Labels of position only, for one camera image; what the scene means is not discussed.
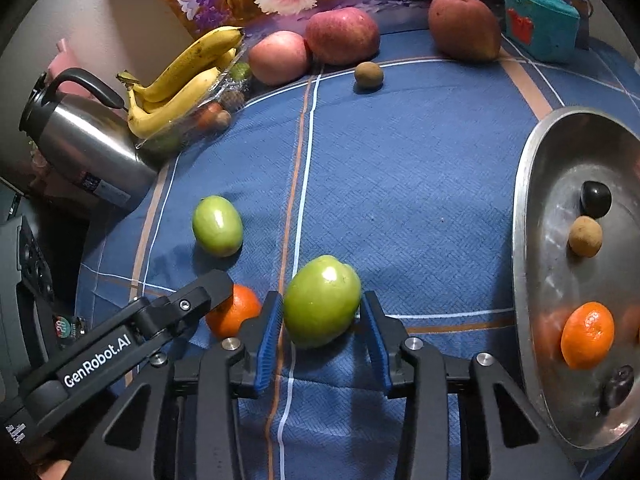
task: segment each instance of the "red emblem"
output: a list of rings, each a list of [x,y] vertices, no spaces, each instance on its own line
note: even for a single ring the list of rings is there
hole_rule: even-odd
[[[524,44],[531,43],[533,34],[533,22],[530,18],[523,18],[515,9],[507,10],[507,14],[511,19],[511,31],[513,35]]]

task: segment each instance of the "black fruit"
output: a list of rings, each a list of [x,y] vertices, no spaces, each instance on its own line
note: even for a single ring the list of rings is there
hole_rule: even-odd
[[[613,372],[602,389],[603,411],[612,410],[622,404],[633,386],[634,369],[631,366],[624,365]]]
[[[580,188],[582,212],[591,218],[601,218],[611,208],[611,192],[601,182],[587,180]]]

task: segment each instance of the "red apple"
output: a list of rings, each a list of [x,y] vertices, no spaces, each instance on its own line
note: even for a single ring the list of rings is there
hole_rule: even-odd
[[[277,86],[303,76],[311,65],[305,39],[288,30],[264,38],[249,51],[249,67],[258,81]]]
[[[314,14],[306,24],[305,39],[321,62],[350,65],[375,56],[380,30],[366,12],[347,7]]]
[[[480,0],[433,0],[429,29],[436,46],[460,61],[492,61],[500,52],[498,20]]]

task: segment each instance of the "blue tablecloth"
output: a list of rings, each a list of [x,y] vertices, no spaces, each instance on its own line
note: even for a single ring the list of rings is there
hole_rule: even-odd
[[[352,70],[318,69],[249,102],[224,136],[172,160],[135,212],[101,207],[78,314],[95,326],[136,295],[220,265],[191,232],[198,201],[217,194],[244,222],[228,272],[261,298],[333,254],[409,332],[447,354],[489,351],[518,377],[511,215],[524,143],[563,105],[600,108],[640,132],[640,76],[595,40],[567,66],[531,62],[507,40],[500,60],[473,66],[443,59],[424,30],[383,36],[376,61],[379,92],[354,92]],[[192,342],[209,345],[204,322]],[[247,477],[392,478],[404,402],[382,396],[367,360],[353,332],[321,351],[296,352],[285,339],[275,383],[241,402]],[[449,417],[457,479],[455,398]],[[578,467],[597,478],[609,460]]]

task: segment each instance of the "triangular cutout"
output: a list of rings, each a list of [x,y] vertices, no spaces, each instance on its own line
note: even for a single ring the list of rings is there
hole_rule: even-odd
[[[104,437],[108,446],[135,451],[142,441],[146,406],[151,396],[151,386],[145,384],[131,398]]]
[[[526,415],[501,384],[494,384],[504,445],[509,448],[535,444],[539,435]]]

